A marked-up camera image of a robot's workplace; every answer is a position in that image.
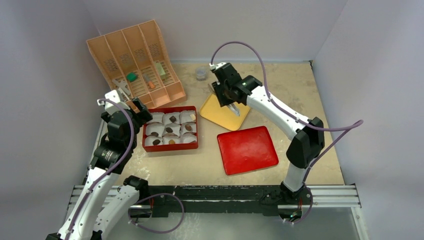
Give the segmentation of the dark square chocolate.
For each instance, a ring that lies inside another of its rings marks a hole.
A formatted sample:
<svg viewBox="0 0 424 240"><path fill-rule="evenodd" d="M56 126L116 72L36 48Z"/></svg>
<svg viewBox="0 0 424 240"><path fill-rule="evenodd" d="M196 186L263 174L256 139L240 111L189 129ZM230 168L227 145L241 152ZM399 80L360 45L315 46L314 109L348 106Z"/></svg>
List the dark square chocolate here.
<svg viewBox="0 0 424 240"><path fill-rule="evenodd" d="M177 121L177 118L176 118L175 116L171 116L171 117L169 118L169 120L170 120L172 123L175 123L175 122Z"/></svg>

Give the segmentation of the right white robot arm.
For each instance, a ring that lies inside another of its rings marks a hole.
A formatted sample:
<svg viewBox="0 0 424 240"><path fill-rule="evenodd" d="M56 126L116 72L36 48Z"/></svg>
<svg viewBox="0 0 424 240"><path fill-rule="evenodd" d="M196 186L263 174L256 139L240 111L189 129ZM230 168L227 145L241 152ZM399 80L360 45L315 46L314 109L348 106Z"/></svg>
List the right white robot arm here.
<svg viewBox="0 0 424 240"><path fill-rule="evenodd" d="M289 167L280 196L284 202L294 203L305 186L307 168L324 148L324 133L317 130L324 126L323 121L297 113L267 94L264 84L254 76L242 78L231 63L211 63L209 69L216 77L211 86L221 107L233 108L235 103L248 106L267 117L290 140L286 151Z"/></svg>

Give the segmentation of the dark chocolate piece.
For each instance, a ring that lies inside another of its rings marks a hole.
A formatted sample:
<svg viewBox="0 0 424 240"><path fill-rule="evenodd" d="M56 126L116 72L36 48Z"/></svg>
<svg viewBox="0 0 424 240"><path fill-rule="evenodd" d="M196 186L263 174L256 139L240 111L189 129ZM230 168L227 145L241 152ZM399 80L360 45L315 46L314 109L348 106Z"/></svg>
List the dark chocolate piece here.
<svg viewBox="0 0 424 240"><path fill-rule="evenodd" d="M154 145L154 146L157 146L157 145L159 145L161 143L161 141L159 140L159 139L155 139L153 142L152 142L152 144Z"/></svg>

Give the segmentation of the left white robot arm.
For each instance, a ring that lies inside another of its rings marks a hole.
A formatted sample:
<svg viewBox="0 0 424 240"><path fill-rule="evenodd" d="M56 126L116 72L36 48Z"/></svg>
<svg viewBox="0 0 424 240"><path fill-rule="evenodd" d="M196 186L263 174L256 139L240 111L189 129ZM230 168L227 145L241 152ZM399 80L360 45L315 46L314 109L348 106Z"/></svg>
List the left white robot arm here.
<svg viewBox="0 0 424 240"><path fill-rule="evenodd" d="M107 124L107 133L93 152L85 185L70 215L59 231L50 233L46 239L104 240L131 204L142 205L148 201L148 182L129 176L123 190L103 206L114 182L132 157L140 128L153 118L139 98L131 102L138 112L116 93L98 99L98 105L105 109L101 118Z"/></svg>

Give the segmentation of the red box lid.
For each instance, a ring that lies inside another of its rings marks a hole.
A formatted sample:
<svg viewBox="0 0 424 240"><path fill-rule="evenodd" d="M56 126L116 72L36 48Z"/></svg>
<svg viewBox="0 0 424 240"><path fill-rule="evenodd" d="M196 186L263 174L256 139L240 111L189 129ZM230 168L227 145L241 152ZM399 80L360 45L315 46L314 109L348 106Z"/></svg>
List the red box lid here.
<svg viewBox="0 0 424 240"><path fill-rule="evenodd" d="M221 133L217 136L217 143L228 176L274 167L279 163L265 126Z"/></svg>

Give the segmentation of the metal tongs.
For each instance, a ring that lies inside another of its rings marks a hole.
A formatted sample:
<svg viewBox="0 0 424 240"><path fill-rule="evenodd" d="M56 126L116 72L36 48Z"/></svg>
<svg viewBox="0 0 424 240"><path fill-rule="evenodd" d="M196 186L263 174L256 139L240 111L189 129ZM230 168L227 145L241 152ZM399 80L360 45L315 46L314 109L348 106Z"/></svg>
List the metal tongs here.
<svg viewBox="0 0 424 240"><path fill-rule="evenodd" d="M228 105L228 108L237 116L240 117L241 113L240 113L240 109L234 104L231 103Z"/></svg>

